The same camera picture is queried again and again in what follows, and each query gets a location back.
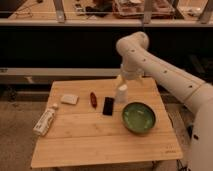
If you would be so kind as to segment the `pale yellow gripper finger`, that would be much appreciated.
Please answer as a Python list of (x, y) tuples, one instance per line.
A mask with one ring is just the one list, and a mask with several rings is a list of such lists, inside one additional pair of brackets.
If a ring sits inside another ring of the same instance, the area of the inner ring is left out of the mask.
[(116, 77), (116, 86), (120, 87), (126, 83), (126, 79), (122, 75)]

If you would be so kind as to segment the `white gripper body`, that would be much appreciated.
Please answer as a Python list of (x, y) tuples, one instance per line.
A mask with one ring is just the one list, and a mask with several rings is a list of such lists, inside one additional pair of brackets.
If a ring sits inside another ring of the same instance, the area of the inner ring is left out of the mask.
[(139, 79), (144, 75), (144, 71), (141, 69), (131, 70), (128, 71), (124, 65), (121, 65), (120, 67), (120, 74), (123, 79), (125, 80), (136, 80)]

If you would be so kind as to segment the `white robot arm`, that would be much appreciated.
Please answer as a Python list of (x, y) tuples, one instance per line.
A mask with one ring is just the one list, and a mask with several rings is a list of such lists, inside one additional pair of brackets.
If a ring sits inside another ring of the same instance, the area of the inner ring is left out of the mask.
[(213, 171), (213, 85), (152, 55), (148, 46), (144, 32), (117, 41), (122, 78), (138, 79), (145, 72), (195, 115), (187, 171)]

